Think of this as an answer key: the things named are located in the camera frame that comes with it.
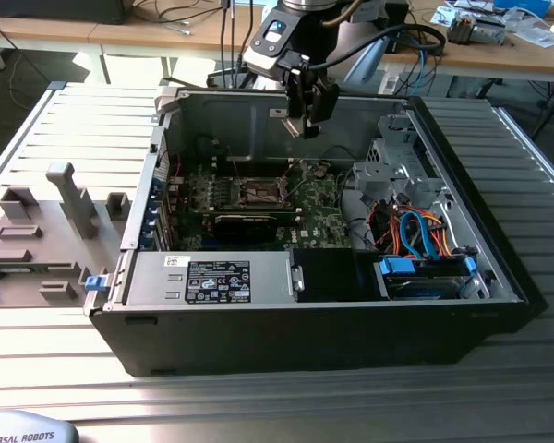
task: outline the floor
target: floor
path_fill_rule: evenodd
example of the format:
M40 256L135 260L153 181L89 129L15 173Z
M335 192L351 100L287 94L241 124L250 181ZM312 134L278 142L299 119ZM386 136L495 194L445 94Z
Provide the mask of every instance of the floor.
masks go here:
M25 55L50 80L81 82L89 74L89 71L72 63L74 54L28 51ZM8 82L15 68L12 93L15 100L23 106L32 107L47 86L46 81L26 60L20 58L20 54L10 52L3 56L6 69L0 72L0 153L28 113L26 109L14 104L9 96ZM473 97L481 83L480 78L455 78L450 87L450 96ZM535 127L540 112L536 102L541 100L541 97L526 81L506 80L502 85L493 86L487 98L494 105L504 106L527 133ZM536 143L554 163L554 118Z

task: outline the black cable on table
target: black cable on table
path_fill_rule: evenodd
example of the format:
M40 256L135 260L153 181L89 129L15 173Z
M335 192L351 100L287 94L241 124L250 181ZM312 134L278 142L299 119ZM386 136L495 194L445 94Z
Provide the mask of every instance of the black cable on table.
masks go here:
M376 35L371 37L370 39L366 40L365 42L360 43L357 45L354 49L349 51L348 53L345 53L343 55L340 55L339 57L335 58L334 60L331 60L329 62L320 63L318 65L310 65L307 67L310 71L315 70L321 70L326 69L332 66L336 66L348 58L351 58L353 55L357 54L359 51L367 48L371 43L377 42L378 40L381 40L384 37L390 37L395 36L398 32L402 31L408 31L408 30L415 30L415 31L422 31L424 34L429 34L435 37L439 42L437 43L420 43L420 42L403 42L403 44L409 48L417 49L417 50L423 50L423 51L438 51L445 45L445 36L439 32L438 30L431 28L430 26L426 25L419 25L419 24L410 24L410 23L403 23L396 26L390 26L386 30L383 30L381 32L378 32Z
M133 15L136 16L137 18L139 18L140 20L147 21L148 23L164 24L164 23L176 23L177 21L189 20L190 18L195 18L195 17L202 16L204 14L211 14L211 13L217 12L220 9L222 9L222 7L218 6L218 7L212 8L212 9L206 9L205 11L201 11L201 12L198 12L197 14L192 14L192 15L187 16L187 17L173 18L172 20L150 20L149 18L145 18L145 17L142 17L141 15L137 14L136 8L134 8Z

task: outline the black power cord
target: black power cord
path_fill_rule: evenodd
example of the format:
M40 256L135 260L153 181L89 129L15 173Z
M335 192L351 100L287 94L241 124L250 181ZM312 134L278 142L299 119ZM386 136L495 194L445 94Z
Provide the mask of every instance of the black power cord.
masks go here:
M227 12L228 10L226 8L222 8L222 28L220 29L220 60L222 63L222 81L223 81L224 88L226 88L226 83L225 83L225 61L223 60L223 35L225 34L225 16Z
M413 48L413 49L417 49L417 50L423 50L423 51L426 51L426 52L434 52L434 51L439 51L445 45L445 42L446 42L445 41L445 36L441 32L439 32L438 30L436 30L434 28L431 28L430 26L427 26L427 25L403 23L403 24L396 25L396 26L390 26L386 30L378 32L376 35L374 35L370 39L366 40L365 42L360 43L359 45L357 45L354 49L352 49L348 53L345 53L345 54L335 58L334 60L331 60L331 61L325 62L325 63L320 63L318 65L310 65L310 66L307 67L307 69L310 70L310 71L317 71L317 70L321 70L321 69L327 69L327 68L332 67L332 66L336 66L336 65L344 62L348 58L351 58L353 55L357 54L359 51L367 48L373 42L377 42L378 40L381 40L384 37L394 36L394 38L395 38L395 35L398 34L398 32L404 32L404 31L409 31L409 30L421 31L424 34L429 34L429 35L435 37L439 41L437 43L428 43L428 42L421 43L421 42L401 41L403 45L405 45L409 48Z
M232 4L232 9L231 9L231 12L232 12L232 16L230 17L230 21L232 23L232 29L231 29L231 33L232 35L230 36L230 88L232 88L236 81L235 81L235 78L234 78L234 31L235 31L235 23L236 23L236 17L235 17L235 12L234 12L234 4Z
M151 20L149 18L143 17L140 14L138 14L137 9L136 9L135 6L134 6L133 9L134 9L133 15L136 16L137 18L139 18L140 20L147 21L148 23L162 23L163 24L163 23L176 23L177 21L184 21L184 20L189 20L190 18L203 16L205 14L212 14L214 12L219 11L222 8L221 7L214 7L212 9L206 9L205 11L200 11L197 14L192 14L192 15L187 16L187 17L173 18L171 20ZM161 11L161 15L164 15L166 12L168 12L168 11Z
M552 116L554 116L554 103L550 104L550 101L554 97L554 88L552 89L552 92L548 95L548 99L546 100L546 114L540 114L540 120L537 123L536 129L534 129L534 132L531 135L531 139L535 140L539 133L544 129L544 126L548 124Z
M242 57L244 54L244 48L247 46L248 39L250 38L250 34L252 33L252 26L254 24L254 7L253 7L254 0L250 0L248 2L248 12L250 14L249 22L248 22L248 30L247 35L245 35L244 40L242 41L242 47L240 48L240 53L238 54L238 58L236 59L236 81L238 81L238 74L240 74L240 68L242 67Z

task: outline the desk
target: desk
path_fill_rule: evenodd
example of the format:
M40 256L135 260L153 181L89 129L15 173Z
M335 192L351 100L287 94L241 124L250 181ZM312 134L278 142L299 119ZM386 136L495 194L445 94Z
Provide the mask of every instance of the desk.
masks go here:
M440 4L440 0L413 0L417 23L431 26L428 21ZM545 20L554 20L554 8L549 10ZM447 28L439 25L434 27L443 34L446 33ZM415 61L416 54L408 49L398 54L387 54L382 60L386 64L387 76L410 70ZM508 34L502 46L482 43L458 45L448 42L438 73L468 77L554 81L554 46L543 49L513 34Z
M159 0L159 8L188 5L189 0ZM413 0L418 22L427 23L440 0ZM204 9L210 4L186 8L168 14L168 18L180 18ZM153 17L152 4L139 9L143 16ZM260 23L261 9L254 8L253 32ZM102 55L134 55L154 57L202 56L220 58L220 12L193 18L191 32L186 36L161 24L130 17L124 25L100 25L96 23L32 18L0 18L0 28L21 49L84 52L92 61L97 80L106 79L106 67ZM548 20L554 20L554 9L548 12ZM246 6L236 7L235 46L240 48L248 27ZM225 41L230 41L230 26L226 27ZM370 25L343 25L338 51L354 45L373 33ZM10 44L0 36L0 48ZM416 54L404 50L399 54L386 54L381 68L387 77L409 70L416 61ZM538 81L554 81L554 47L542 49L518 37L509 35L502 46L489 44L455 45L448 43L438 68L440 74L484 78L517 78Z

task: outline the warning label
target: warning label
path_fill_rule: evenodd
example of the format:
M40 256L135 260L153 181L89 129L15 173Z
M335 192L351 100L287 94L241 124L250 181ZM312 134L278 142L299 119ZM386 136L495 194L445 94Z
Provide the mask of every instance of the warning label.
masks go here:
M250 303L250 262L189 262L185 300L189 304Z

